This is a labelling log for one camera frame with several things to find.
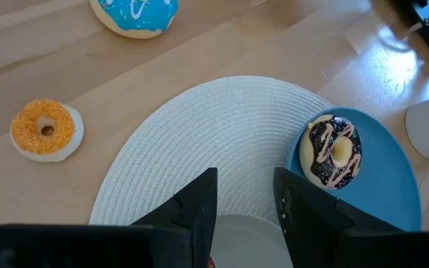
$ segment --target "wooden table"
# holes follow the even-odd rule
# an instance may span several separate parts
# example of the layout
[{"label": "wooden table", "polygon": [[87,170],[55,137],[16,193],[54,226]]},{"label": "wooden table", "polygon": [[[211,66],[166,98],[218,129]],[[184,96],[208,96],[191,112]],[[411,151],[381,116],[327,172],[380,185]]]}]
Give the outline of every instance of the wooden table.
[{"label": "wooden table", "polygon": [[[0,223],[87,223],[137,126],[190,87],[235,74],[286,80],[383,121],[415,168],[429,229],[429,161],[403,122],[429,98],[429,50],[387,0],[179,0],[170,30],[145,41],[108,31],[86,0],[0,0]],[[83,143],[64,162],[31,162],[10,143],[11,119],[35,98],[83,117]]]}]

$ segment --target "blue plate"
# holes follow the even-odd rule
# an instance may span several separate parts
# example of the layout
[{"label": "blue plate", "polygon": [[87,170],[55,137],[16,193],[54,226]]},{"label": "blue plate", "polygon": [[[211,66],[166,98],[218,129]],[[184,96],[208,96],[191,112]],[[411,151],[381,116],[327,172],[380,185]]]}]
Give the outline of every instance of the blue plate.
[{"label": "blue plate", "polygon": [[[362,141],[363,159],[355,179],[331,195],[407,232],[422,227],[418,186],[410,163],[392,134],[369,115],[350,108],[333,108],[320,115],[339,115],[357,128]],[[286,168],[305,178],[299,163],[299,140],[294,139]]]}]

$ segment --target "toy donut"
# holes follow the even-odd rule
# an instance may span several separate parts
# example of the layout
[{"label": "toy donut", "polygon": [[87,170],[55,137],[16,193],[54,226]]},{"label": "toy donut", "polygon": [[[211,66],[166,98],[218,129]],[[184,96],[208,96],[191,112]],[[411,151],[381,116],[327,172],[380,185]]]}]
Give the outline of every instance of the toy donut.
[{"label": "toy donut", "polygon": [[11,122],[13,146],[36,162],[59,162],[73,153],[83,137],[76,109],[54,100],[34,100]]},{"label": "toy donut", "polygon": [[321,188],[341,189],[358,174],[362,144],[354,125],[337,115],[321,115],[302,135],[299,160],[307,178]]},{"label": "toy donut", "polygon": [[208,268],[216,268],[215,262],[211,256],[208,259]]},{"label": "toy donut", "polygon": [[90,4],[110,30],[136,39],[166,31],[178,11],[178,0],[90,0]]}]

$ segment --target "white woven placemat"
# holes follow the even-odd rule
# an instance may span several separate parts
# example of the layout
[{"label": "white woven placemat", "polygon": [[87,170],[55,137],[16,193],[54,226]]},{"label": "white woven placemat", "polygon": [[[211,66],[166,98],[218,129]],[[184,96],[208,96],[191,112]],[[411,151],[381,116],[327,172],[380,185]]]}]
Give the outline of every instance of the white woven placemat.
[{"label": "white woven placemat", "polygon": [[278,224],[274,167],[284,166],[301,127],[329,107],[318,95],[266,77],[195,86],[130,136],[102,183],[90,223],[130,224],[216,167],[218,214],[248,214]]}]

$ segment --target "orange sprinkled donut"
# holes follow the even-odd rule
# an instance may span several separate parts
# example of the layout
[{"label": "orange sprinkled donut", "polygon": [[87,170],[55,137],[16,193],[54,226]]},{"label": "orange sprinkled donut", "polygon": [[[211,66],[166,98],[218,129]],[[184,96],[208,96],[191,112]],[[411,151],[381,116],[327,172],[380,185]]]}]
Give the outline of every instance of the orange sprinkled donut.
[{"label": "orange sprinkled donut", "polygon": [[54,100],[34,100],[11,122],[10,137],[23,156],[37,162],[59,162],[79,146],[83,122],[76,109]]}]

